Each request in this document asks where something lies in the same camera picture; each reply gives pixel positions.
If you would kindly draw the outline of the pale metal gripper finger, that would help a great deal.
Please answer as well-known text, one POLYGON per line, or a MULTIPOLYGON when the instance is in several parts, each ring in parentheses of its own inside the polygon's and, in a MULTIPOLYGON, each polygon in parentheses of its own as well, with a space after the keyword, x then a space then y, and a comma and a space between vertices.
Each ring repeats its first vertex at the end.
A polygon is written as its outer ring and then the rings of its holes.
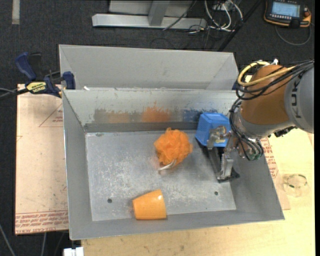
POLYGON ((218 149, 218 147, 215 146, 215 144, 221 142, 227 143, 228 134, 229 131, 227 131, 225 126, 218 126, 217 128, 209 130, 209 139, 207 141, 208 157, 218 181, 220 181, 221 159, 225 148, 218 149))
POLYGON ((234 160, 232 159, 230 153, 223 153, 221 157, 221 171, 219 180, 224 181, 229 179, 232 176, 232 168, 233 168, 234 160))

